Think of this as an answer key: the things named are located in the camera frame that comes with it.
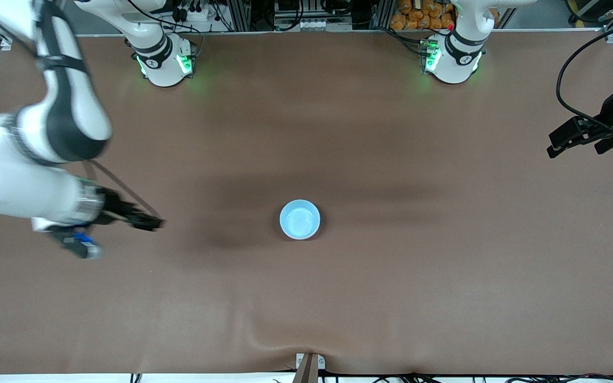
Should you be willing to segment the blue bowl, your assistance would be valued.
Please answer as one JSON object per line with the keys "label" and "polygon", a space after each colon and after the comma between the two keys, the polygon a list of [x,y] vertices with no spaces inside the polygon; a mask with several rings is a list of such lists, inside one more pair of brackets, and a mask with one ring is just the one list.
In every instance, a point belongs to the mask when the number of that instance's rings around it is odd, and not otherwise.
{"label": "blue bowl", "polygon": [[318,232],[321,224],[319,209],[311,201],[295,199],[283,206],[279,214],[282,232],[293,240],[306,240]]}

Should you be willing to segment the orange packages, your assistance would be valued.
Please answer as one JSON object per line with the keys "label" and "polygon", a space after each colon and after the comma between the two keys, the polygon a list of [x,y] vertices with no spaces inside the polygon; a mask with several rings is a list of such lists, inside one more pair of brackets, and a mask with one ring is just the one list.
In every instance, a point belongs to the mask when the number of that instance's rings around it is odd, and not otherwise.
{"label": "orange packages", "polygon": [[450,30],[458,9],[450,0],[396,0],[392,30]]}

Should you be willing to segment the power strip with black plugs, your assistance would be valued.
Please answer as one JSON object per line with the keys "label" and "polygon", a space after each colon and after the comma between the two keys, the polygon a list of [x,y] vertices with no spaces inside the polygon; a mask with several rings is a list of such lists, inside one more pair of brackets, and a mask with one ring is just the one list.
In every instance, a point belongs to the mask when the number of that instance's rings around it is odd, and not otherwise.
{"label": "power strip with black plugs", "polygon": [[170,0],[175,22],[208,22],[217,13],[209,0]]}

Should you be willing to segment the brown table cloth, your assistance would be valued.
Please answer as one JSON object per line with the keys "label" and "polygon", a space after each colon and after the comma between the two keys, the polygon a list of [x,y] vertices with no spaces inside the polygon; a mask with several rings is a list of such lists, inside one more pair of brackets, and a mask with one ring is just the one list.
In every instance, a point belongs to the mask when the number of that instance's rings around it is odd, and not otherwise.
{"label": "brown table cloth", "polygon": [[[207,37],[151,85],[80,39],[100,162],[165,219],[79,260],[0,216],[0,374],[288,369],[613,375],[613,150],[557,159],[557,75],[593,31],[497,31],[467,82],[381,32]],[[306,199],[318,232],[288,238]]]}

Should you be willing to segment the white power strip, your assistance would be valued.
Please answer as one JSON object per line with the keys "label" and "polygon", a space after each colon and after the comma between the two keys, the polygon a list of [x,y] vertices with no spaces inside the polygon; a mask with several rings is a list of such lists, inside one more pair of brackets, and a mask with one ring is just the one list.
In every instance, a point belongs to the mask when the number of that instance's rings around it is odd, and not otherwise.
{"label": "white power strip", "polygon": [[348,19],[305,19],[299,24],[300,32],[347,32],[353,26]]}

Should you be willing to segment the metal table edge bracket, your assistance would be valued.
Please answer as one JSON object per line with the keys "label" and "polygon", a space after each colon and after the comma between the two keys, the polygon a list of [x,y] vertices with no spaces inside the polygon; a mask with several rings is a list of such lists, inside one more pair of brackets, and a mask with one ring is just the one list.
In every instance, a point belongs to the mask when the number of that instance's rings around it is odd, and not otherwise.
{"label": "metal table edge bracket", "polygon": [[320,373],[326,370],[326,359],[317,353],[298,353],[292,383],[322,383]]}

